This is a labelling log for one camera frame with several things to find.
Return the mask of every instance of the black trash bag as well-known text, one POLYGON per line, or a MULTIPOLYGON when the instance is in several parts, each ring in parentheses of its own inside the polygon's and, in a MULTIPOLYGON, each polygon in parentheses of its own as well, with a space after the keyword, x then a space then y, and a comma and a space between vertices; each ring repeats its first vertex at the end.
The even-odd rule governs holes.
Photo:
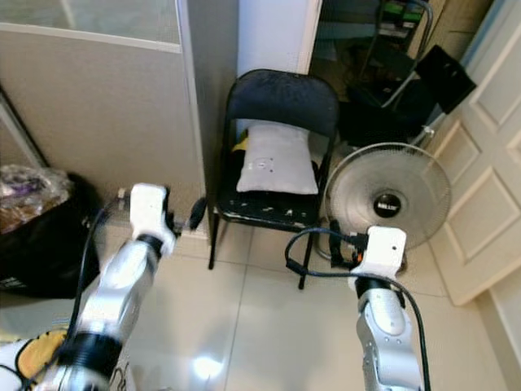
MULTIPOLYGON (((68 178, 67 200, 0 235, 0 291, 42 298, 76 295, 88 227, 100 203, 85 180, 73 174, 68 178)), ((82 289, 99 273, 94 243, 88 257, 82 289)))

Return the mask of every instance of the power cord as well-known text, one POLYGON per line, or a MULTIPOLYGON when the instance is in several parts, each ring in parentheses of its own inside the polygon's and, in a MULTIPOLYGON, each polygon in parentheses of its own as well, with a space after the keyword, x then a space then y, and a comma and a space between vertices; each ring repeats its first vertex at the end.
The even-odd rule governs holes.
POLYGON ((334 277, 362 277, 364 279, 377 279, 388 283, 398 289, 409 301, 414 316, 416 318, 416 323, 418 325, 418 338, 420 342, 420 354, 422 356, 422 372, 423 372, 423 384, 424 391, 431 391, 431 377, 429 374, 429 362, 427 359, 427 344, 425 342, 425 329, 423 327, 422 314, 420 313, 420 309, 418 304, 416 304, 416 300, 413 298, 413 295, 404 287, 401 283, 398 283, 394 279, 389 279, 388 277, 384 277, 382 275, 374 275, 371 273, 351 273, 351 272, 341 272, 341 273, 325 273, 321 271, 315 270, 307 270, 305 269, 299 262, 295 261, 290 257, 291 248, 295 244, 295 242, 304 235, 319 233, 319 234, 328 234, 338 237, 339 239, 352 244, 357 247, 366 247, 362 246, 363 242, 366 242, 366 235, 343 235, 339 232, 335 232, 323 227, 311 227, 302 230, 298 234, 294 235, 290 241, 287 243, 286 250, 284 251, 284 257, 286 258, 286 267, 295 271, 298 275, 311 275, 313 277, 322 277, 322 278, 334 278, 334 277))
POLYGON ((30 379, 27 379, 24 381, 22 386, 18 389, 18 391, 25 391, 27 390, 31 384, 36 383, 36 378, 38 378, 43 372, 47 371, 50 367, 53 366, 53 364, 56 362, 58 357, 63 351, 64 346, 70 341, 74 330, 77 326, 78 321, 78 315, 80 313, 80 304, 81 304, 81 295, 83 293, 83 288, 85 285, 85 271, 88 266, 88 262, 91 258, 89 258, 89 249, 92 246, 92 242, 94 240, 94 234, 96 233, 96 229, 98 228, 99 224, 102 222, 102 220, 106 217, 108 217, 109 210, 118 202, 122 201, 124 195, 121 193, 118 194, 117 197, 114 197, 112 200, 108 201, 96 214, 96 217, 92 221, 92 224, 90 224, 89 232, 87 233, 87 237, 85 238, 85 244, 83 246, 83 253, 81 254, 81 265, 80 265, 80 273, 78 275, 78 285, 76 290, 76 296, 74 297, 74 305, 72 308, 72 315, 71 315, 71 321, 69 323, 69 327, 67 330, 67 335, 65 336, 65 339, 63 340, 62 344, 58 347, 58 349, 55 350, 53 355, 51 356, 49 362, 46 362, 45 365, 43 365, 38 372, 36 372, 30 379))

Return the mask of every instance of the white pillow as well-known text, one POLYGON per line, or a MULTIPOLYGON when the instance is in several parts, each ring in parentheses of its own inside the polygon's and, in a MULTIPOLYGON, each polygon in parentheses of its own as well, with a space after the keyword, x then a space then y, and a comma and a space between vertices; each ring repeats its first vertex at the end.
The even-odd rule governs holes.
POLYGON ((237 191, 317 194, 306 129, 256 121, 248 143, 237 191))

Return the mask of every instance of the black cable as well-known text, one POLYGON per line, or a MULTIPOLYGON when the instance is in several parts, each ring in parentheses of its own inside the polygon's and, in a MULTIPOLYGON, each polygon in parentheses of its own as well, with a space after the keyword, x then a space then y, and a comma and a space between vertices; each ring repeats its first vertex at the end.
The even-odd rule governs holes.
POLYGON ((329 230, 327 228, 322 227, 312 227, 307 228, 305 230, 302 230, 295 236, 293 236, 290 241, 287 243, 286 250, 284 251, 284 257, 286 258, 286 266, 295 271, 299 275, 311 275, 313 277, 322 277, 322 278, 334 278, 334 277, 362 277, 365 279, 378 279, 380 281, 383 281, 385 283, 389 283, 393 287, 397 288, 400 292, 402 292, 405 297, 407 297, 407 300, 409 300, 409 303, 411 307, 413 308, 414 316, 416 317, 416 323, 418 324, 418 338, 420 342, 420 354, 422 356, 422 372, 423 372, 423 384, 424 384, 424 391, 431 391, 431 377, 429 374, 429 362, 427 359, 427 344, 425 341, 425 328, 423 326, 423 320, 422 320, 422 314, 420 313, 420 309, 418 307, 418 304, 416 304, 416 300, 413 298, 413 295, 407 290, 406 287, 404 287, 401 283, 398 283, 394 279, 389 279, 388 277, 384 277, 382 275, 374 275, 372 273, 351 273, 351 272, 341 272, 341 273, 325 273, 321 271, 315 271, 315 270, 307 270, 305 269, 300 263, 295 261, 293 258, 290 257, 290 251, 295 242, 302 236, 308 235, 310 233, 323 233, 328 235, 334 235, 339 238, 341 238, 343 241, 353 244, 353 241, 355 243, 358 241, 356 238, 358 236, 349 236, 349 235, 343 235, 338 232, 329 230))
POLYGON ((89 262, 89 249, 92 245, 92 242, 94 240, 94 234, 96 233, 96 229, 99 226, 99 223, 103 220, 104 217, 108 215, 108 211, 112 206, 119 200, 118 197, 113 198, 112 200, 108 201, 105 206, 103 206, 98 213, 96 214, 96 217, 92 221, 89 227, 89 232, 87 233, 87 237, 85 238, 85 244, 83 246, 83 253, 81 254, 81 264, 80 264, 80 273, 78 275, 78 285, 76 290, 76 296, 74 297, 74 305, 72 308, 72 315, 71 315, 71 321, 69 322, 67 335, 65 336, 65 339, 63 340, 62 344, 55 350, 53 355, 51 356, 49 362, 46 362, 44 366, 42 366, 37 373, 35 373, 30 379, 27 379, 24 381, 24 383, 21 385, 18 391, 25 391, 28 389, 28 387, 36 381, 36 378, 40 376, 43 372, 47 371, 52 365, 56 362, 58 357, 60 356, 61 352, 63 351, 64 346, 67 344, 68 341, 70 341, 74 330, 77 326, 77 320, 78 315, 80 313, 80 304, 81 304, 81 294, 83 293, 83 288, 85 284, 85 270, 87 269, 87 264, 89 262))
POLYGON ((427 41, 429 39, 429 36, 431 35, 431 29, 432 29, 432 23, 434 22, 434 13, 432 11, 432 7, 428 2, 425 2, 423 0, 410 0, 414 4, 420 6, 425 11, 427 18, 425 21, 425 29, 423 30, 422 40, 420 41, 420 44, 418 46, 418 52, 416 53, 416 58, 414 59, 414 66, 413 69, 416 69, 416 65, 418 64, 418 61, 422 59, 423 53, 425 52, 425 49, 427 48, 427 41))

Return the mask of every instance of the doorframe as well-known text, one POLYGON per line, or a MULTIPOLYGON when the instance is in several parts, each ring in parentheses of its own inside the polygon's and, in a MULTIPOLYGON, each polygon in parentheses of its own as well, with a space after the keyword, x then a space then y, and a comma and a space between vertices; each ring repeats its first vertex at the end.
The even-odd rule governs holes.
POLYGON ((304 35, 302 36, 302 44, 300 46, 299 59, 296 69, 298 73, 309 73, 313 48, 315 47, 315 38, 317 37, 318 21, 320 19, 321 9, 322 0, 308 0, 306 21, 304 24, 304 35))

